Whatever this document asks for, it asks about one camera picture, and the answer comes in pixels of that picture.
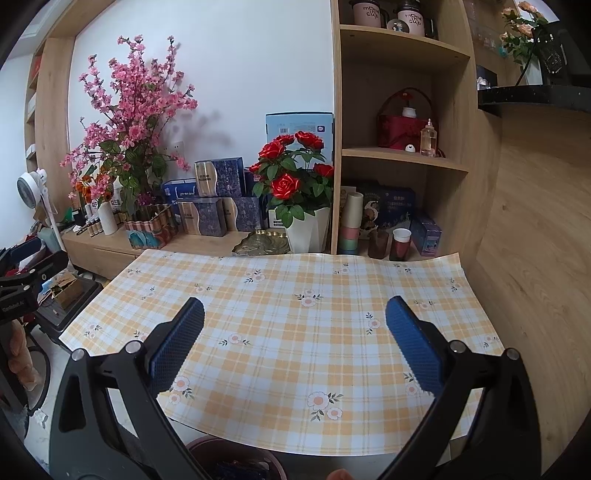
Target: white fan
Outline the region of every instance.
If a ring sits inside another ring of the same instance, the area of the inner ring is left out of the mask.
[[[43,206],[51,222],[51,228],[56,236],[57,242],[60,244],[60,248],[65,252],[66,247],[64,242],[61,240],[60,232],[57,229],[56,219],[53,216],[51,210],[51,204],[49,203],[49,191],[45,183],[47,182],[47,173],[43,168],[39,168],[37,171],[31,173],[23,173],[17,180],[18,193],[20,194],[22,201],[25,202],[30,209],[34,209],[39,205],[39,202],[43,200]]]

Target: red flower basket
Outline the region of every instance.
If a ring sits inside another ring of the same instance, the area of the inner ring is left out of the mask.
[[[407,145],[414,145],[417,152],[421,151],[421,130],[427,125],[427,119],[409,118],[400,115],[386,115],[384,112],[395,98],[402,98],[402,94],[413,90],[420,93],[431,108],[431,121],[435,130],[439,130],[435,110],[431,99],[421,90],[407,87],[390,96],[378,112],[378,146],[404,150]]]

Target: tablecloth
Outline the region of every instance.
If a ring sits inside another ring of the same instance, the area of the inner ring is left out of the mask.
[[[204,257],[147,250],[61,336],[91,355],[119,351],[200,299],[205,327],[165,414],[218,437],[283,452],[398,452],[433,396],[415,381],[385,325],[401,295],[447,340],[499,355],[503,346],[458,255],[394,263],[322,254]],[[455,437],[478,404],[473,392]]]

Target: glass cup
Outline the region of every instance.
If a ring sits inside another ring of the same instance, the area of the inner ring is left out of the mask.
[[[394,232],[392,248],[390,249],[390,260],[404,262],[410,248],[412,232],[407,228],[397,228]]]
[[[368,256],[381,260],[386,256],[390,234],[386,230],[374,230],[369,234]]]

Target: small bottle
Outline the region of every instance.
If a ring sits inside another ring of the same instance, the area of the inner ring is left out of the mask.
[[[431,119],[427,122],[425,128],[421,130],[421,155],[426,157],[434,157],[437,151],[437,131],[431,123]]]

